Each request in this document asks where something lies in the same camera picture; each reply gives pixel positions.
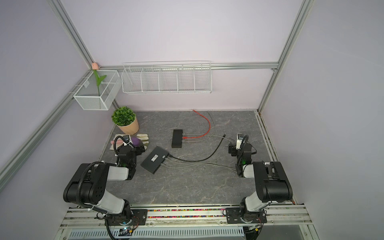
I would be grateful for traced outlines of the black ribbed network switch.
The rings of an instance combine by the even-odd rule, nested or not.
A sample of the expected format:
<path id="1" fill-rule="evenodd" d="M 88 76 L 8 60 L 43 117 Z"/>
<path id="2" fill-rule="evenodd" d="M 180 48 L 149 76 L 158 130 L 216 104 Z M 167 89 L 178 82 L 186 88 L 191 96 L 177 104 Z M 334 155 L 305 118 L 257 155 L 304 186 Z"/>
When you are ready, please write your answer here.
<path id="1" fill-rule="evenodd" d="M 173 130 L 172 148 L 182 148 L 183 130 Z"/>

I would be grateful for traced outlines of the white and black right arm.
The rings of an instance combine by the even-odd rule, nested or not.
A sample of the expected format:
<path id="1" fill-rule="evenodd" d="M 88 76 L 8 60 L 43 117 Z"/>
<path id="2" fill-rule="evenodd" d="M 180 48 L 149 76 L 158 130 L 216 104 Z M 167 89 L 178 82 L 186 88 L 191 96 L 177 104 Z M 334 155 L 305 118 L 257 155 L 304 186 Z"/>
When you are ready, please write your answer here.
<path id="1" fill-rule="evenodd" d="M 238 208 L 226 208 L 229 224 L 264 224 L 265 208 L 272 203 L 282 203 L 293 198 L 293 190 L 280 162 L 253 162 L 249 136 L 237 134 L 235 144 L 229 144 L 229 154 L 237 158 L 235 165 L 240 178 L 253 179 L 255 191 L 242 199 Z"/>

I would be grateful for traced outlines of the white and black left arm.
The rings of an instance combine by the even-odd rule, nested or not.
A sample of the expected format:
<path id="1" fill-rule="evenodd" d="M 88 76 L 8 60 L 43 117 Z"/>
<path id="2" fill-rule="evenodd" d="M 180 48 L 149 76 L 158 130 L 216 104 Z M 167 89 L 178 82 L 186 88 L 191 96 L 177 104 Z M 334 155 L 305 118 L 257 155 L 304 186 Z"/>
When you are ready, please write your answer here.
<path id="1" fill-rule="evenodd" d="M 103 214 L 109 226 L 138 226 L 140 218 L 132 212 L 129 201 L 111 194 L 106 186 L 110 181 L 133 179 L 137 156 L 146 151 L 148 143 L 147 134 L 116 136 L 112 142 L 116 162 L 81 164 L 64 190 L 64 201 Z"/>

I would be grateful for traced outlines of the green plant in beige pot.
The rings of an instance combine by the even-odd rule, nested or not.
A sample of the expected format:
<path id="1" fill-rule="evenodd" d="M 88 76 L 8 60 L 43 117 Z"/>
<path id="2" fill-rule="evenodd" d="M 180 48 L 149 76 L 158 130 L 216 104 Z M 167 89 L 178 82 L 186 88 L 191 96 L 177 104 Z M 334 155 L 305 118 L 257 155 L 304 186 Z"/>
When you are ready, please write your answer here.
<path id="1" fill-rule="evenodd" d="M 136 114 L 128 107 L 120 107 L 112 114 L 112 121 L 126 135 L 134 135 L 139 131 Z"/>

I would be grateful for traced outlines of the pink tulip artificial flower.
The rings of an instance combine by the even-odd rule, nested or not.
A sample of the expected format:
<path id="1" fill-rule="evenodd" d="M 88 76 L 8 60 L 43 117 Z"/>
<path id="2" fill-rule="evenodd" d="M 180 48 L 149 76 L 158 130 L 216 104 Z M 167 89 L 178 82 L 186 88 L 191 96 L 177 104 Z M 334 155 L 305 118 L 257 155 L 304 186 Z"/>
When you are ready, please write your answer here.
<path id="1" fill-rule="evenodd" d="M 92 70 L 93 70 L 93 74 L 95 76 L 95 79 L 96 79 L 96 85 L 97 85 L 97 89 L 98 89 L 98 95 L 99 97 L 101 96 L 100 94 L 100 85 L 102 83 L 102 81 L 107 77 L 106 75 L 103 75 L 103 76 L 100 76 L 99 73 L 98 73 L 98 70 L 99 70 L 99 65 L 97 63 L 92 63 Z"/>

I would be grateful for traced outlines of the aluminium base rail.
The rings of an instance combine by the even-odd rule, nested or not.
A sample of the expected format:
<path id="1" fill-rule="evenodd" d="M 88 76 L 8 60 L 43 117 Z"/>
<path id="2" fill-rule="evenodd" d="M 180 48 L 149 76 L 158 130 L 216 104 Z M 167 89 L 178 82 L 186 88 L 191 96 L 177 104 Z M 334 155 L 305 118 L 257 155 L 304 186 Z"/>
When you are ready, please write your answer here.
<path id="1" fill-rule="evenodd" d="M 55 236 L 57 240 L 135 239 L 253 239 L 268 227 L 294 226 L 305 240 L 319 237 L 304 205 L 292 202 L 267 206 L 258 217 L 240 216 L 236 205 L 132 205 L 133 220 L 70 208 Z"/>

